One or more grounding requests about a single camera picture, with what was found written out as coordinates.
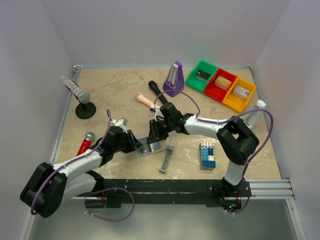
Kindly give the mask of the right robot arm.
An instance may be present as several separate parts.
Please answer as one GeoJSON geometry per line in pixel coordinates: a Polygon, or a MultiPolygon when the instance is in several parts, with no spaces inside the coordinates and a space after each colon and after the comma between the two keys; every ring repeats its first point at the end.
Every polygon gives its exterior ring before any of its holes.
{"type": "Polygon", "coordinates": [[[155,120],[149,121],[148,144],[166,140],[173,131],[216,139],[229,160],[224,181],[231,186],[237,186],[242,181],[245,164],[260,141],[241,118],[222,122],[198,118],[192,113],[182,114],[171,102],[157,109],[155,115],[155,120]]]}

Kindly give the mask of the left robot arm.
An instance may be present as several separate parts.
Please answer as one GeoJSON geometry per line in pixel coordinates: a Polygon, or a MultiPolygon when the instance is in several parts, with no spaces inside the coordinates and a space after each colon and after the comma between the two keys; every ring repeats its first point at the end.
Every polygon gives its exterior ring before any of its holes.
{"type": "Polygon", "coordinates": [[[142,144],[131,130],[112,126],[84,153],[58,164],[43,162],[37,166],[20,194],[20,200],[32,215],[51,216],[64,200],[91,192],[97,178],[91,173],[118,152],[131,153],[142,144]]]}

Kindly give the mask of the beige card holder wallet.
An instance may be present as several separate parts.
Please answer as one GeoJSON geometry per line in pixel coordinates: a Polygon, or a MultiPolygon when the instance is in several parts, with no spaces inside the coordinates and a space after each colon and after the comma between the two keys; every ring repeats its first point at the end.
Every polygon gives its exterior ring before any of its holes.
{"type": "Polygon", "coordinates": [[[167,148],[164,141],[148,144],[147,139],[148,139],[147,137],[141,137],[138,139],[138,141],[142,144],[142,146],[136,150],[137,158],[152,155],[154,153],[165,150],[167,148]]]}

